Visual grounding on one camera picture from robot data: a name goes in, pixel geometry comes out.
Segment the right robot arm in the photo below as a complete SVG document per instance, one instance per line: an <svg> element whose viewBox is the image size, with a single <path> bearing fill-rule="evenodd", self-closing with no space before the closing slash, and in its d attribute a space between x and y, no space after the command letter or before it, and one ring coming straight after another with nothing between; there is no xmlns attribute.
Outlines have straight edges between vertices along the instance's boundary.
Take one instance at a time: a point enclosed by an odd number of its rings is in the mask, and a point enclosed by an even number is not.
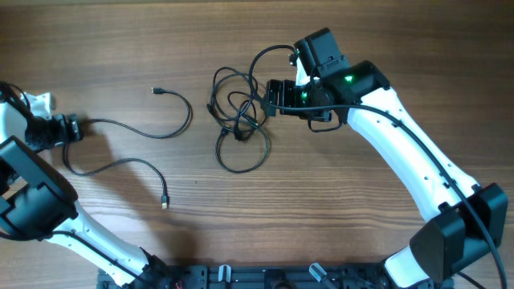
<svg viewBox="0 0 514 289"><path fill-rule="evenodd" d="M290 46L294 80L271 80L263 110L307 122L337 118L363 136L404 184L424 219L409 243L383 261L388 284L443 283L490 254L506 283L498 249L508 197L456 166L416 124L390 81L370 61L350 64L332 32L321 29Z"/></svg>

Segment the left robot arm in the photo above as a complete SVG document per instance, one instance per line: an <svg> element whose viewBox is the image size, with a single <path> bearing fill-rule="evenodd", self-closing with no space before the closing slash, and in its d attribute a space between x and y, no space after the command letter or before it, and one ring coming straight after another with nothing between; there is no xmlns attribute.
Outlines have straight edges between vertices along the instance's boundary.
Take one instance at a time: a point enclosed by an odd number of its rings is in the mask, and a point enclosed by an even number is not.
<svg viewBox="0 0 514 289"><path fill-rule="evenodd" d="M66 247L121 288L174 287L177 277L165 263L93 219L70 182L39 156L83 137L76 115L52 115L50 110L46 96L28 96L12 83L1 83L1 192L18 179L26 182L1 199L2 238Z"/></svg>

